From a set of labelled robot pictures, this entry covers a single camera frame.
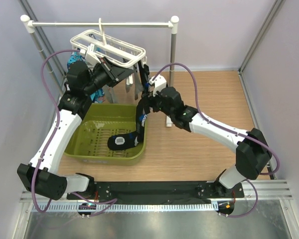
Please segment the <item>white clip sock hanger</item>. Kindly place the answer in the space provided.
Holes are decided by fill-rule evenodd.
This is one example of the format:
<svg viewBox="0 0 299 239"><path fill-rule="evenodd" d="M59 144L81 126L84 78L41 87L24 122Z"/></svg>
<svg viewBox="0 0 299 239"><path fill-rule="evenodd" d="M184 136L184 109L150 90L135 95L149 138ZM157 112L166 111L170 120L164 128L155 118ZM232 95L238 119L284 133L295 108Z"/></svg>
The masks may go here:
<svg viewBox="0 0 299 239"><path fill-rule="evenodd" d="M124 68L130 68L139 61L147 63L145 49L106 35L101 19L98 27L99 30L88 29L72 37L70 39L72 48L87 49L90 43L93 43L99 59L106 57L113 64Z"/></svg>

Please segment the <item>black patterned sock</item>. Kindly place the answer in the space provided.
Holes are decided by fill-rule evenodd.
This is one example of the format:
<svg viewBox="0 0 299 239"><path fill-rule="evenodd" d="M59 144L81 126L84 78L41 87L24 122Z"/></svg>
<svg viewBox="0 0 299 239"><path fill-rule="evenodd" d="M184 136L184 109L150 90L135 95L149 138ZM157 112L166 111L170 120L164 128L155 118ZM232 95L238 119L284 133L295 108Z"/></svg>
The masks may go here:
<svg viewBox="0 0 299 239"><path fill-rule="evenodd" d="M150 70L146 63L143 63L142 61L138 62L139 67L139 74L141 78L141 84L143 87L141 98L145 97L149 93L149 75Z"/></svg>
<svg viewBox="0 0 299 239"><path fill-rule="evenodd" d="M117 134L109 137L107 146L110 150L119 151L136 147L138 144L143 143L145 138L145 125L148 114L137 116L135 115L136 130L125 133Z"/></svg>

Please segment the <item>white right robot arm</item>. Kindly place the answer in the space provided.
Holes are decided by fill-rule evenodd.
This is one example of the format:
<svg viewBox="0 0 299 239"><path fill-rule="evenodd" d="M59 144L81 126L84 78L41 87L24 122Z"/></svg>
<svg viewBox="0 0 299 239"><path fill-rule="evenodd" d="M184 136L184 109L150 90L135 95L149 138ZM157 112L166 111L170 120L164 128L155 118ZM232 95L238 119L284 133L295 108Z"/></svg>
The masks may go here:
<svg viewBox="0 0 299 239"><path fill-rule="evenodd" d="M206 136L232 150L235 164L224 170L214 182L215 193L227 197L233 188L246 179L255 180L272 158L263 133L234 129L226 124L202 116L197 108L185 105L174 87L159 92L142 93L140 103L145 112L162 112L179 129Z"/></svg>

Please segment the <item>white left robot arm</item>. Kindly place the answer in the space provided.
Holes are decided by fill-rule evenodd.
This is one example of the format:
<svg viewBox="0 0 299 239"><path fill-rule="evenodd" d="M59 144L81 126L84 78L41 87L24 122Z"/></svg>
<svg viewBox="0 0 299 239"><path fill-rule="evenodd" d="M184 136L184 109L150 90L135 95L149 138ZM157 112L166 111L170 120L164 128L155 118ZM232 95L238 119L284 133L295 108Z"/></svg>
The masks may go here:
<svg viewBox="0 0 299 239"><path fill-rule="evenodd" d="M69 65L66 74L69 89L56 106L55 122L31 161L20 164L17 169L18 176L34 201L36 195L59 200L65 193L78 193L84 199L94 197L94 178L80 173L57 175L60 160L92 105L90 95L103 86L114 87L133 72L133 65L127 62L112 63L107 57L100 58L93 68L89 68L84 61Z"/></svg>

